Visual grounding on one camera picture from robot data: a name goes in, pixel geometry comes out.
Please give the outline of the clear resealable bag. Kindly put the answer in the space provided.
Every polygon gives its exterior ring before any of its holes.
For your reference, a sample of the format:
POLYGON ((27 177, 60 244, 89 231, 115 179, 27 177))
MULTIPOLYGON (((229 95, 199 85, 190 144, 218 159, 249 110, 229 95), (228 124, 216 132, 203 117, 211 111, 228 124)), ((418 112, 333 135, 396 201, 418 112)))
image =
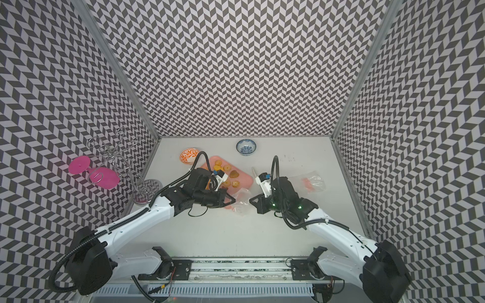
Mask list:
POLYGON ((319 193, 327 189, 323 178, 317 171, 297 175, 294 177, 294 180, 301 189, 304 189, 308 193, 319 193))
POLYGON ((250 198, 252 198, 253 195, 249 189, 242 188, 235 193, 233 197, 236 202, 225 207, 226 210, 239 216, 250 215, 255 212, 256 208, 250 204, 250 198))

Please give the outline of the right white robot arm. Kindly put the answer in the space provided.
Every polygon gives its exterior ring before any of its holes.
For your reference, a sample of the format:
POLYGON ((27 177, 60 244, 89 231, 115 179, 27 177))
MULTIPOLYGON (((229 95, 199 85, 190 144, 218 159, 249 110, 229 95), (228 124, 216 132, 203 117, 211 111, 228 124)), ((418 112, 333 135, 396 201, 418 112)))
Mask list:
POLYGON ((323 252, 317 257, 317 268, 326 276, 360 287, 372 302, 400 302, 411 285, 410 272, 391 242, 376 242, 353 232, 316 203, 260 194, 251 198, 250 204, 260 214, 280 212, 291 229, 306 229, 331 243, 340 253, 323 252))

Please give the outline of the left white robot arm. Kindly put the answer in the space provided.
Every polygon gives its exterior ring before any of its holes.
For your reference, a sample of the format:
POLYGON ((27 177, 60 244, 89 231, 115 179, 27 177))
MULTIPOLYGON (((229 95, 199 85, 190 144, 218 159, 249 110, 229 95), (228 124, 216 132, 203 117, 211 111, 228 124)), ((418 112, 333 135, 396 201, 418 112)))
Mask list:
POLYGON ((135 285, 140 284, 139 275, 172 279, 176 267, 162 247, 126 256, 120 251, 144 232, 195 204, 211 209, 236 203, 226 188, 211 188, 210 181, 210 177, 194 173, 187 180, 176 180, 162 188, 148 205, 114 223, 94 231, 85 227, 75 232, 69 251, 49 275, 48 288, 56 293, 77 291, 88 295, 112 279, 130 276, 135 285))

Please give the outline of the pink plastic tray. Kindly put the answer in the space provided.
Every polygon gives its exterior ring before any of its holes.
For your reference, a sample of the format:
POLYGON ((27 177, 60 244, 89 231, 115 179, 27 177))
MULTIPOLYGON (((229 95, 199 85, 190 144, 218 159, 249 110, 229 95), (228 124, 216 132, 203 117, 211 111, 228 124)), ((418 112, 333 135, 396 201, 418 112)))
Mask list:
POLYGON ((254 183, 253 177, 223 158, 219 156, 210 157, 209 163, 212 170, 220 169, 228 176, 228 179, 222 183, 221 188, 226 188, 229 194, 233 195, 240 189, 250 189, 252 187, 254 183))

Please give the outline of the blue patterned small bowl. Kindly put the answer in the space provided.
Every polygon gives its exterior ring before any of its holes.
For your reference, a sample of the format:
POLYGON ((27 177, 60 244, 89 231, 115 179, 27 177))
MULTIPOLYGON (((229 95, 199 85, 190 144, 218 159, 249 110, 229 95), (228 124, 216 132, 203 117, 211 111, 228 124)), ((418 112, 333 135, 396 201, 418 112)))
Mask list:
POLYGON ((236 144, 236 150, 240 155, 249 156, 252 155, 257 149, 257 145, 253 140, 242 139, 236 144))

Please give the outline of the orange patterned small bowl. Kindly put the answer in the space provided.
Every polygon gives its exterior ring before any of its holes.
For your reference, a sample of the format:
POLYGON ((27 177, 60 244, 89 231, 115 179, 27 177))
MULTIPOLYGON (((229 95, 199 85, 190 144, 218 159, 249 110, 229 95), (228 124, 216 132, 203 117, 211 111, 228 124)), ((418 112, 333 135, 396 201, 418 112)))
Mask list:
POLYGON ((193 164, 199 152, 197 148, 187 148, 181 152, 179 160, 186 165, 193 164))

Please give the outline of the pink round disc lower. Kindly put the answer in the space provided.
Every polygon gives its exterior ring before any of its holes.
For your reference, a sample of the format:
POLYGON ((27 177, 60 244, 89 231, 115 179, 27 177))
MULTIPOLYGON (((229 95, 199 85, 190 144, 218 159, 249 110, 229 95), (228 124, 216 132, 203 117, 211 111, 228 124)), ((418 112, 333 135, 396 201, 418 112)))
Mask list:
POLYGON ((107 167, 88 169, 88 179, 91 183, 107 190, 117 187, 121 180, 115 171, 107 167))

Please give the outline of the pink round disc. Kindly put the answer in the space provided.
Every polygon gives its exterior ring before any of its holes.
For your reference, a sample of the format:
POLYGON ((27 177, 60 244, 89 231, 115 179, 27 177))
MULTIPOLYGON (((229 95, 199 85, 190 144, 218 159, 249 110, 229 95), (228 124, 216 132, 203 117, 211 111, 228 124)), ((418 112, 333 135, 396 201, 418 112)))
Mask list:
POLYGON ((86 155, 79 156, 71 161, 68 166, 68 172, 73 175, 81 174, 88 170, 90 163, 90 157, 86 155))
POLYGON ((121 180, 115 171, 107 167, 88 169, 88 179, 91 183, 107 190, 117 187, 121 180))

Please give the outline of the pink round disc upper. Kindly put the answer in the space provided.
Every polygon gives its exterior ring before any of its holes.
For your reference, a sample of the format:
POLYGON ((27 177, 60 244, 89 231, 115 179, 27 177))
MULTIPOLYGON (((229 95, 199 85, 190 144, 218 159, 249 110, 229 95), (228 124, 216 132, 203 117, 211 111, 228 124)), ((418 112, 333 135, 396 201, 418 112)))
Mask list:
POLYGON ((86 155, 79 156, 71 161, 68 166, 68 172, 73 175, 81 174, 88 170, 90 163, 90 157, 86 155))

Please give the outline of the metal base rail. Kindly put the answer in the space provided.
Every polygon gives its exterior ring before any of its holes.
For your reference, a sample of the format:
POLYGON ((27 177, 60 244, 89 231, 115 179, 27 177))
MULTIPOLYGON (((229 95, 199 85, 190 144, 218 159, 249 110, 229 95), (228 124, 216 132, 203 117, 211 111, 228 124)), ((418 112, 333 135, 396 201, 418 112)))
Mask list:
POLYGON ((176 258, 165 278, 139 275, 109 282, 93 298, 150 297, 163 300, 249 297, 332 297, 356 286, 339 276, 317 278, 306 258, 176 258))

